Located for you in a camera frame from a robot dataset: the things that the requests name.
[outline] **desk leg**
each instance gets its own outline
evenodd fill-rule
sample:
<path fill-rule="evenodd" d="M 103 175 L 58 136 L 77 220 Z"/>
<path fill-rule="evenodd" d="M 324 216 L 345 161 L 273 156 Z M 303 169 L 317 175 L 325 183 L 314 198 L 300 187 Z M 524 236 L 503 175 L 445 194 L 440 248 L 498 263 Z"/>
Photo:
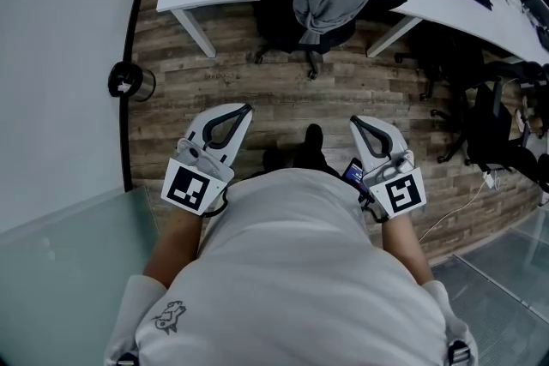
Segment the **desk leg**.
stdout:
<path fill-rule="evenodd" d="M 208 58 L 215 58 L 215 48 L 209 41 L 208 37 L 193 17 L 192 13 L 187 9 L 172 9 L 172 14 L 179 20 L 189 35 L 195 40 Z"/>
<path fill-rule="evenodd" d="M 366 51 L 366 56 L 369 58 L 374 58 L 379 52 L 396 42 L 402 35 L 416 26 L 421 20 L 422 19 L 419 17 L 411 17 L 407 15 L 396 25 L 394 25 L 382 38 L 370 46 L 370 48 Z"/>

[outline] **computer monitor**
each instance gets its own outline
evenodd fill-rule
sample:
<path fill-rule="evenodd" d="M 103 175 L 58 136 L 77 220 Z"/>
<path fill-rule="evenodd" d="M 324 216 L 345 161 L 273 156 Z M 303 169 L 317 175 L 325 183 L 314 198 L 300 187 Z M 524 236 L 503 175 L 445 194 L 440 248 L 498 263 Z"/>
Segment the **computer monitor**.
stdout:
<path fill-rule="evenodd" d="M 522 5 L 543 27 L 549 27 L 549 8 L 543 0 L 521 0 Z"/>

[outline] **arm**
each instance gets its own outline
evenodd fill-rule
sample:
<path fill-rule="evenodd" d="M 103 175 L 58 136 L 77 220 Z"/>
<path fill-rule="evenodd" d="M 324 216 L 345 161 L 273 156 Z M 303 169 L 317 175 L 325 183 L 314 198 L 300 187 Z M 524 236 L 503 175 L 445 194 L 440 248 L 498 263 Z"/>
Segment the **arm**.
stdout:
<path fill-rule="evenodd" d="M 118 318 L 105 351 L 105 365 L 114 366 L 125 352 L 136 352 L 136 329 L 147 312 L 165 294 L 181 270 L 196 259 L 202 219 L 174 209 L 162 231 L 143 275 L 128 281 Z"/>
<path fill-rule="evenodd" d="M 179 272 L 196 259 L 201 231 L 201 217 L 183 209 L 174 209 L 143 274 L 170 288 Z"/>
<path fill-rule="evenodd" d="M 400 261 L 419 285 L 434 280 L 407 213 L 383 223 L 382 237 L 383 250 Z"/>

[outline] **foot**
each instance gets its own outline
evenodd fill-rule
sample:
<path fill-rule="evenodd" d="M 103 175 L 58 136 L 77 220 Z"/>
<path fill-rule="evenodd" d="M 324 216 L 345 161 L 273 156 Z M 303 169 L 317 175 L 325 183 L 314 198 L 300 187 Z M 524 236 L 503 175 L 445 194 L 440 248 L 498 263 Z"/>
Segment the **foot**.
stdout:
<path fill-rule="evenodd" d="M 321 150 L 323 148 L 323 141 L 323 130 L 315 123 L 309 125 L 305 133 L 305 145 L 311 149 Z"/>
<path fill-rule="evenodd" d="M 263 153 L 263 168 L 266 172 L 284 168 L 284 158 L 278 148 L 269 148 Z"/>

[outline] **cable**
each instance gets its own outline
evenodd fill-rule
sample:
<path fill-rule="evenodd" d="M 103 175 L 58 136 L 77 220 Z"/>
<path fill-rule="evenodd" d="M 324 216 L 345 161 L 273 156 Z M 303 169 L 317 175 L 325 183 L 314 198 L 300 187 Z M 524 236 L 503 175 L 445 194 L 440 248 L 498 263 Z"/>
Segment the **cable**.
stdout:
<path fill-rule="evenodd" d="M 500 184 L 501 178 L 498 177 L 498 170 L 494 170 L 494 188 L 498 190 Z"/>
<path fill-rule="evenodd" d="M 508 80 L 508 81 L 504 84 L 504 86 L 501 87 L 501 93 L 504 92 L 505 86 L 507 86 L 510 82 L 513 82 L 513 81 L 516 81 L 516 80 L 518 80 L 518 78 L 513 78 L 512 80 Z"/>
<path fill-rule="evenodd" d="M 467 206 L 469 206 L 471 203 L 473 203 L 474 199 L 477 198 L 477 196 L 480 194 L 480 191 L 482 190 L 482 188 L 484 188 L 484 185 L 486 184 L 486 180 L 484 182 L 482 182 L 482 184 L 480 185 L 480 188 L 479 190 L 477 191 L 477 193 L 474 195 L 474 197 L 469 201 L 468 204 L 466 204 L 465 206 L 462 206 L 462 207 L 459 207 L 457 208 L 456 210 L 450 212 L 450 213 L 447 213 L 446 215 L 444 215 L 439 221 L 437 221 L 434 225 L 432 225 L 429 229 L 427 229 L 427 232 L 423 234 L 423 237 L 421 237 L 419 239 L 419 242 L 421 243 L 421 241 L 423 240 L 423 238 L 425 238 L 427 236 L 427 234 L 432 231 L 435 227 L 437 227 L 438 225 L 440 225 L 440 223 L 443 221 L 443 219 L 449 217 L 452 213 L 456 213 L 458 211 L 461 211 L 462 209 L 465 209 Z"/>
<path fill-rule="evenodd" d="M 215 217 L 216 215 L 219 215 L 220 213 L 222 213 L 225 208 L 227 207 L 227 205 L 229 204 L 229 202 L 226 200 L 226 190 L 227 190 L 227 187 L 225 187 L 225 189 L 223 189 L 223 194 L 222 194 L 222 197 L 223 197 L 223 205 L 219 208 L 219 209 L 215 209 L 214 211 L 212 212 L 205 212 L 202 214 L 202 217 L 204 219 L 209 219 L 209 218 L 212 218 L 212 217 Z"/>

